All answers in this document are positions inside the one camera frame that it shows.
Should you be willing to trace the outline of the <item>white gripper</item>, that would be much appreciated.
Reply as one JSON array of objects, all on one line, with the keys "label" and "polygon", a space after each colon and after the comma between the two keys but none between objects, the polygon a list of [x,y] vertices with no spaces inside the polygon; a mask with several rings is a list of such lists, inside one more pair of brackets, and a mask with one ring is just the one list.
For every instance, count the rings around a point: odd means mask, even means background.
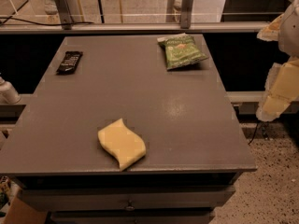
[{"label": "white gripper", "polygon": [[[278,41],[281,51],[299,56],[299,0],[294,0],[268,25],[259,31],[257,38]],[[299,59],[291,57],[284,64],[274,63],[264,84],[263,98],[258,104],[258,120],[273,121],[299,97]]]}]

